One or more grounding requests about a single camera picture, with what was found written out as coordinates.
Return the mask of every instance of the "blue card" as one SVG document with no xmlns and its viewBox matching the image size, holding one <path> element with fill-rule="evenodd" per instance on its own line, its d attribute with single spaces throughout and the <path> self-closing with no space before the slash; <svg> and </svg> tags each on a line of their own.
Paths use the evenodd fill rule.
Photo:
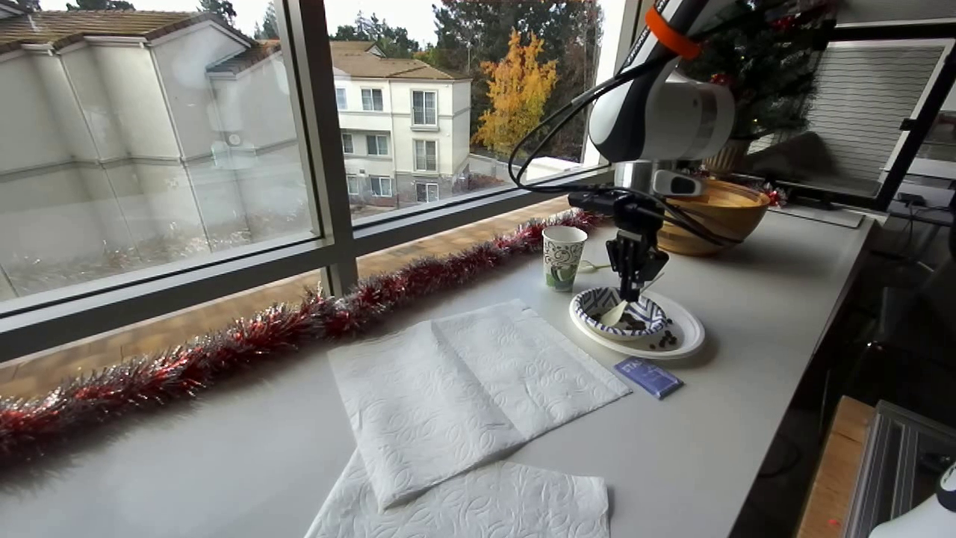
<svg viewBox="0 0 956 538">
<path fill-rule="evenodd" d="M 619 363 L 616 372 L 623 375 L 629 384 L 637 384 L 640 390 L 644 390 L 649 394 L 653 394 L 656 402 L 670 399 L 685 387 L 674 375 L 634 355 Z"/>
</svg>

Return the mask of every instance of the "sky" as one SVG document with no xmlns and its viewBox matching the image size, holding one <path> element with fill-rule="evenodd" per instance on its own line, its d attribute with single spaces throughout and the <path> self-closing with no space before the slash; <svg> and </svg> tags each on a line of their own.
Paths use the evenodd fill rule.
<svg viewBox="0 0 956 538">
<path fill-rule="evenodd" d="M 65 10 L 65 3 L 75 0 L 38 0 L 38 7 L 50 12 Z M 352 24 L 361 12 L 384 18 L 387 27 L 405 27 L 419 46 L 437 42 L 431 3 L 434 0 L 326 0 L 328 33 L 335 33 L 340 24 Z M 142 12 L 198 12 L 201 0 L 132 0 L 132 7 Z M 234 10 L 237 27 L 241 33 L 255 33 L 262 24 L 268 0 L 234 0 Z"/>
</svg>

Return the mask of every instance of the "white plate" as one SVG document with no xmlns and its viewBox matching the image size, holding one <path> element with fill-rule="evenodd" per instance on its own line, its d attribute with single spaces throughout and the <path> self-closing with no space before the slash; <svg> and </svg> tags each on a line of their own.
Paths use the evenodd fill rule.
<svg viewBox="0 0 956 538">
<path fill-rule="evenodd" d="M 656 293 L 644 293 L 650 302 L 656 302 L 665 317 L 673 320 L 673 333 L 677 339 L 677 346 L 670 346 L 670 349 L 649 349 L 649 346 L 640 346 L 640 343 L 622 343 L 622 342 L 609 342 L 598 333 L 591 333 L 574 312 L 580 306 L 580 296 L 577 293 L 568 306 L 568 315 L 574 320 L 574 325 L 591 339 L 594 343 L 613 349 L 613 354 L 622 354 L 622 355 L 640 355 L 640 360 L 649 360 L 649 363 L 677 363 L 677 360 L 688 360 L 691 354 L 697 354 L 701 343 L 706 343 L 706 325 L 674 299 L 665 299 L 665 296 L 656 296 Z"/>
</svg>

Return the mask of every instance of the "glass pane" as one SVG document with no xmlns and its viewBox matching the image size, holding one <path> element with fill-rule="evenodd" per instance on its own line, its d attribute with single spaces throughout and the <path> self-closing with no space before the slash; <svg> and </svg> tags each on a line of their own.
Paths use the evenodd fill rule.
<svg viewBox="0 0 956 538">
<path fill-rule="evenodd" d="M 316 234 L 268 3 L 134 7 L 0 10 L 0 299 Z"/>
<path fill-rule="evenodd" d="M 419 203 L 510 188 L 505 158 L 546 113 L 594 83 L 601 0 L 326 0 L 335 86 L 343 133 L 387 137 L 387 154 L 352 146 L 347 172 L 384 176 L 392 197 L 361 191 L 352 221 L 370 221 Z M 532 73 L 508 82 L 492 65 L 517 46 L 540 39 Z M 585 118 L 546 146 L 540 172 L 574 172 Z"/>
</svg>

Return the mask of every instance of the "yellow leaves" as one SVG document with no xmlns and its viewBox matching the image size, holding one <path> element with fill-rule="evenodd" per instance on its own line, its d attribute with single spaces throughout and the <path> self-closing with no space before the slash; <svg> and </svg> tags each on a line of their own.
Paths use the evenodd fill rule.
<svg viewBox="0 0 956 538">
<path fill-rule="evenodd" d="M 508 53 L 499 62 L 480 62 L 491 109 L 479 119 L 474 142 L 495 155 L 508 155 L 540 122 L 559 83 L 555 61 L 540 65 L 538 56 L 540 39 L 532 37 L 522 46 L 520 33 L 510 30 Z"/>
</svg>

